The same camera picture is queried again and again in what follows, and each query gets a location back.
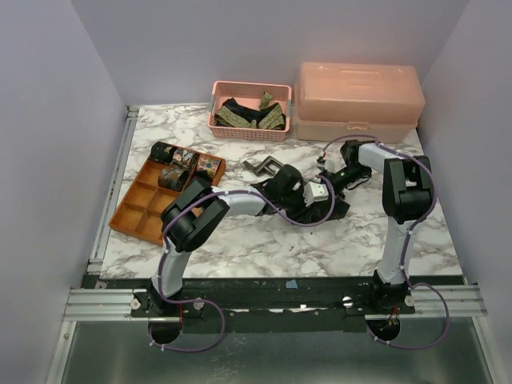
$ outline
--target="pink storage box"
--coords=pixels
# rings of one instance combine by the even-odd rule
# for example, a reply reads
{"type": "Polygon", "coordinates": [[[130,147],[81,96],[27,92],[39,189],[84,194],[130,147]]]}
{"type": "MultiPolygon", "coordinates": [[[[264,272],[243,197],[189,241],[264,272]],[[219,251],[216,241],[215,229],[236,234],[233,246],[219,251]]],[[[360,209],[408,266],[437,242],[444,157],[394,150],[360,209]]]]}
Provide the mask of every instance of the pink storage box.
{"type": "Polygon", "coordinates": [[[291,88],[276,84],[258,84],[255,82],[215,82],[208,108],[208,127],[216,138],[246,138],[249,140],[270,140],[284,142],[286,132],[290,130],[291,88]],[[238,104],[257,110],[264,92],[274,98],[270,104],[278,102],[286,116],[284,130],[259,130],[254,128],[235,128],[215,125],[215,112],[228,98],[235,98],[238,104]]]}
{"type": "Polygon", "coordinates": [[[302,140],[364,133],[393,143],[418,126],[425,99],[412,66],[305,62],[295,104],[302,140]]]}

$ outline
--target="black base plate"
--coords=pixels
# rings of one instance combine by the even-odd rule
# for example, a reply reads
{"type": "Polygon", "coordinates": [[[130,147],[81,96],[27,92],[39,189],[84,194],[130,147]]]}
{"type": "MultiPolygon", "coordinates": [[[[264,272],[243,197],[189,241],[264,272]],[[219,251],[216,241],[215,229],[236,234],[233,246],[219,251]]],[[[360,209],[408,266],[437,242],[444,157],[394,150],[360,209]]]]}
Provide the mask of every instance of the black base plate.
{"type": "MultiPolygon", "coordinates": [[[[226,316],[226,332],[307,332],[343,330],[365,332],[365,314],[390,314],[392,307],[372,306],[367,300],[368,278],[188,278],[174,299],[207,298],[216,302],[226,316]],[[353,299],[351,308],[345,308],[343,298],[353,299]]],[[[82,288],[93,289],[97,276],[86,275],[82,288]]],[[[162,302],[149,279],[102,280],[106,289],[146,288],[138,294],[139,310],[136,318],[180,316],[180,308],[162,302]]],[[[411,278],[429,284],[461,285],[461,276],[418,276],[411,278]]],[[[401,305],[400,314],[414,309],[401,305]]],[[[216,333],[220,317],[215,308],[204,305],[197,310],[193,305],[182,306],[186,319],[184,333],[216,333]]]]}

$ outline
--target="pink plastic basket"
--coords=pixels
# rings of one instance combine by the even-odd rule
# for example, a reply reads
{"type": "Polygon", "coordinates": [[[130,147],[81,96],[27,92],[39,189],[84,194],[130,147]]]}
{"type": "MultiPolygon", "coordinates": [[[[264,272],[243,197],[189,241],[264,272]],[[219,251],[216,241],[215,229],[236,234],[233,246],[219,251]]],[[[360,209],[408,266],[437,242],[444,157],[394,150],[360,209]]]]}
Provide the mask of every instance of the pink plastic basket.
{"type": "Polygon", "coordinates": [[[254,82],[215,82],[208,108],[208,127],[216,138],[246,138],[248,140],[270,140],[284,142],[290,130],[291,87],[254,82]],[[234,128],[215,125],[215,112],[228,98],[235,98],[243,106],[257,109],[263,92],[272,94],[272,102],[281,104],[286,116],[284,130],[258,130],[254,128],[234,128]]]}

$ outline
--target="metal floor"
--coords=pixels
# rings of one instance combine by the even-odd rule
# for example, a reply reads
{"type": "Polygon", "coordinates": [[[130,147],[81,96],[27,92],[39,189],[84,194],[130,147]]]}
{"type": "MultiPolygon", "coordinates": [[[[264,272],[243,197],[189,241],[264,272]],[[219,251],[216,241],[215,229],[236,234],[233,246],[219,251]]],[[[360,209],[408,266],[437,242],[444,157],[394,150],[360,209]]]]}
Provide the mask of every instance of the metal floor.
{"type": "MultiPolygon", "coordinates": [[[[443,320],[403,320],[398,340],[419,345],[436,338],[443,320]]],[[[181,346],[213,335],[186,334],[181,346]]],[[[149,347],[146,325],[81,323],[66,365],[69,384],[182,383],[492,383],[471,318],[454,318],[446,340],[429,350],[406,351],[373,342],[368,334],[228,334],[199,354],[149,347]]]]}

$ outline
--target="box latch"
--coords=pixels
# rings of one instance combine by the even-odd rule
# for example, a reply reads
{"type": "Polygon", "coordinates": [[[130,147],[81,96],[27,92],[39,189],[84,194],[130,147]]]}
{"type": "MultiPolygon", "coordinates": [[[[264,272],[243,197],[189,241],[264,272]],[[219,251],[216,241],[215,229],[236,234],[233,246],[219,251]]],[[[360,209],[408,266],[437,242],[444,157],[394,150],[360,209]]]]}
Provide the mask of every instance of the box latch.
{"type": "Polygon", "coordinates": [[[348,130],[368,130],[369,128],[368,122],[349,122],[347,126],[348,130]]]}

